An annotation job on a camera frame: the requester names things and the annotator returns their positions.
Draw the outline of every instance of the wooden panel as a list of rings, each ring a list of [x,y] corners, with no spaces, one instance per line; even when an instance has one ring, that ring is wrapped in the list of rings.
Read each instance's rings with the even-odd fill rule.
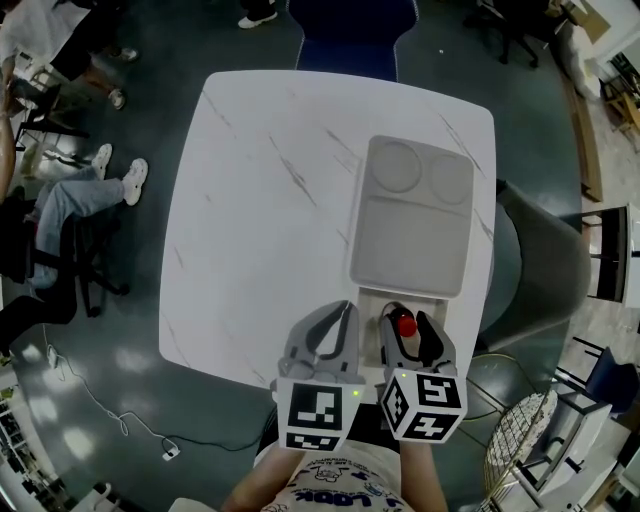
[[[611,28],[611,25],[609,25],[607,20],[605,20],[598,11],[589,5],[589,2],[586,0],[581,0],[581,2],[585,9],[587,9],[586,13],[577,6],[572,6],[570,12],[580,26],[585,29],[591,42],[595,43]]]
[[[596,137],[586,100],[578,94],[573,82],[560,71],[562,84],[569,103],[571,123],[576,137],[582,194],[592,201],[602,202],[602,177]]]

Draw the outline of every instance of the blue chair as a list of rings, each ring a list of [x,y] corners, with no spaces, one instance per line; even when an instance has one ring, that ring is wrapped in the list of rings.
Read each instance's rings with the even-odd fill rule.
[[[603,350],[575,336],[573,339],[589,347],[585,352],[597,358],[596,365],[586,382],[567,370],[560,367],[558,370],[582,384],[588,395],[611,404],[611,414],[627,412],[640,391],[640,378],[636,366],[632,363],[616,363],[608,348]]]
[[[296,69],[398,81],[395,44],[418,20],[414,0],[289,0],[304,38]]]

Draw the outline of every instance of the red object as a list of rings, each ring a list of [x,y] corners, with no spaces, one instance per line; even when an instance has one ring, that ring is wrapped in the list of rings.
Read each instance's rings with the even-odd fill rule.
[[[413,336],[418,330],[418,325],[416,321],[411,318],[409,315],[402,315],[398,318],[398,333],[403,338],[410,338]]]

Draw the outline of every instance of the white cable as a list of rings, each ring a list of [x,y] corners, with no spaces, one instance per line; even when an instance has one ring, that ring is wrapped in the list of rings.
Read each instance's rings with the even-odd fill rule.
[[[67,363],[67,366],[69,367],[69,371],[71,372],[72,375],[76,376],[78,379],[80,379],[82,381],[82,384],[84,384],[84,388],[87,390],[87,393],[89,393],[89,396],[91,397],[91,399],[96,403],[96,405],[98,407],[100,407],[100,409],[102,409],[104,412],[107,413],[107,416],[109,416],[109,418],[116,420],[120,423],[120,430],[122,431],[122,435],[124,435],[125,437],[127,437],[129,435],[129,427],[127,426],[126,422],[124,421],[123,418],[125,418],[126,416],[132,416],[134,417],[136,420],[138,420],[138,423],[140,423],[140,425],[142,425],[145,429],[147,429],[147,432],[149,432],[149,434],[151,434],[153,437],[157,437],[159,439],[163,439],[165,441],[167,441],[169,444],[173,445],[174,448],[179,449],[178,445],[176,443],[174,443],[171,439],[158,434],[156,432],[154,432],[153,430],[151,430],[149,428],[149,426],[140,419],[140,417],[133,411],[127,411],[123,414],[117,415],[116,413],[114,413],[113,411],[110,411],[109,409],[107,409],[104,405],[102,405],[100,403],[100,400],[98,400],[95,395],[91,392],[91,390],[89,389],[89,385],[87,384],[87,381],[85,380],[85,378],[74,372],[73,371],[73,367],[71,366],[71,363],[69,362],[69,360],[64,357],[61,356],[60,354],[58,354],[58,359],[62,359],[65,363]]]
[[[66,357],[60,355],[60,352],[58,352],[56,350],[56,348],[49,343],[49,340],[47,339],[47,329],[46,329],[44,324],[42,324],[42,335],[44,336],[44,342],[45,342],[45,345],[47,347],[47,349],[46,349],[47,359],[49,359],[49,351],[50,350],[54,350],[56,355],[57,355],[57,357],[58,357],[58,359],[62,359],[65,363],[67,363],[67,366],[69,367],[69,371],[71,372],[71,374],[82,381],[82,384],[84,385],[84,388],[87,390],[87,393],[89,393],[89,396],[95,402],[95,404],[98,407],[100,407],[100,409],[102,409],[105,413],[107,413],[107,416],[109,416],[109,418],[111,418],[113,420],[116,420],[117,422],[120,423],[120,431],[122,432],[122,435],[124,435],[125,437],[129,436],[129,427],[128,427],[127,423],[124,421],[124,418],[126,416],[132,416],[133,418],[138,420],[138,423],[140,423],[140,425],[142,425],[147,430],[147,432],[149,432],[149,434],[151,434],[153,437],[157,437],[159,439],[162,439],[163,441],[167,441],[176,450],[178,450],[178,451],[180,450],[178,445],[176,443],[174,443],[171,439],[169,439],[166,436],[163,436],[162,434],[158,434],[157,432],[154,432],[153,430],[151,430],[149,428],[149,426],[144,421],[142,421],[140,419],[140,417],[135,412],[127,411],[127,412],[125,412],[123,414],[117,415],[116,413],[114,413],[113,411],[110,411],[104,405],[102,405],[100,400],[98,400],[95,397],[95,395],[91,392],[91,389],[89,389],[89,385],[87,384],[86,379],[82,375],[80,375],[79,373],[74,372],[73,371],[73,367],[71,366],[71,363],[69,362],[69,360]],[[62,372],[61,372],[62,378],[58,377],[58,379],[60,379],[61,381],[65,381],[66,380],[66,376],[64,374],[64,369],[62,368],[62,366],[60,366],[60,369],[62,370]]]

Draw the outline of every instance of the white t-shirt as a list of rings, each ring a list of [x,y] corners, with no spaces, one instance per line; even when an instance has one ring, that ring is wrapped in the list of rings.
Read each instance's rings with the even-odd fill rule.
[[[337,453],[308,452],[289,484],[263,512],[411,511],[400,497],[400,456],[346,441]]]
[[[7,13],[0,28],[0,63],[24,50],[32,57],[51,62],[69,40],[88,9],[71,2],[22,0]]]

